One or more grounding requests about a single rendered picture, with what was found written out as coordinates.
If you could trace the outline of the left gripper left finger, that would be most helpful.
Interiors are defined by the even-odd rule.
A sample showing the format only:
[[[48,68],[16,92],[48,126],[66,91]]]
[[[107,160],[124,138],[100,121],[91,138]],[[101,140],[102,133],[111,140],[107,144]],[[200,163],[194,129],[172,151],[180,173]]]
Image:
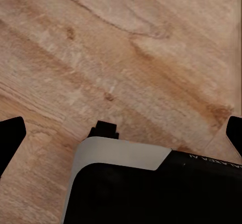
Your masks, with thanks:
[[[0,122],[0,176],[26,136],[22,116]]]

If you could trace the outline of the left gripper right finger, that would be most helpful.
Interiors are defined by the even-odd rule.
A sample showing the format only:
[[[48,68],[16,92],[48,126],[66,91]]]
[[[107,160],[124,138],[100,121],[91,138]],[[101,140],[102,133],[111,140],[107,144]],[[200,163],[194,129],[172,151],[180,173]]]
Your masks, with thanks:
[[[242,118],[231,116],[226,134],[242,157]]]

